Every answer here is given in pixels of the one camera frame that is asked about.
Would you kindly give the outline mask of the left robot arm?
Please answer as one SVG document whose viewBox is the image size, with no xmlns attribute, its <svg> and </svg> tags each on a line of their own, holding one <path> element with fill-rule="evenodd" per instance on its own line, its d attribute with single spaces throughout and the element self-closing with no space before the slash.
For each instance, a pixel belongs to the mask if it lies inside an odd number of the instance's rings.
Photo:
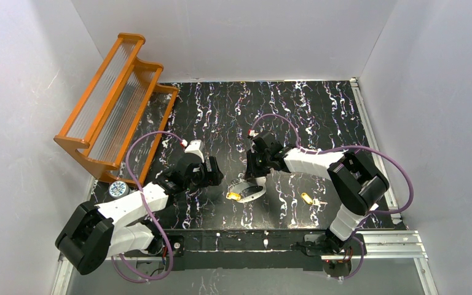
<svg viewBox="0 0 472 295">
<path fill-rule="evenodd" d="M 131 250 L 147 250 L 154 238 L 163 237 L 157 226 L 144 220 L 147 210 L 163 210 L 176 195 L 188 189 L 218 186 L 223 178 L 215 156 L 201 159 L 187 152 L 141 192 L 107 203 L 79 204 L 55 246 L 81 275 L 90 274 L 107 258 Z"/>
</svg>

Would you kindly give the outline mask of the white keyring holder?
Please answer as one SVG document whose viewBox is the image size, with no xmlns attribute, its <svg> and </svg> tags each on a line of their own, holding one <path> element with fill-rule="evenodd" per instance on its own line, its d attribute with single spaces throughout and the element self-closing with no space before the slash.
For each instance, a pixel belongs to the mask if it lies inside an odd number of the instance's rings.
<svg viewBox="0 0 472 295">
<path fill-rule="evenodd" d="M 228 188 L 228 192 L 234 192 L 241 195 L 241 200 L 238 203 L 247 203 L 257 200 L 266 192 L 266 177 L 250 178 L 250 179 L 233 179 Z"/>
</svg>

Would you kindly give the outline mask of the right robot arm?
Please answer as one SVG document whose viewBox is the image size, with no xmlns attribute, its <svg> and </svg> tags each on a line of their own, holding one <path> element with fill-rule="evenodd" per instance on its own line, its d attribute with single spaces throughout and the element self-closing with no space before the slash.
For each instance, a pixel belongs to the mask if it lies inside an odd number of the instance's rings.
<svg viewBox="0 0 472 295">
<path fill-rule="evenodd" d="M 272 170 L 305 173 L 332 182 L 341 206 L 322 243 L 335 250 L 349 241 L 371 208 L 388 191 L 387 178 L 358 146 L 343 151 L 304 151 L 284 146 L 271 132 L 248 134 L 253 147 L 246 154 L 246 180 L 264 179 Z"/>
</svg>

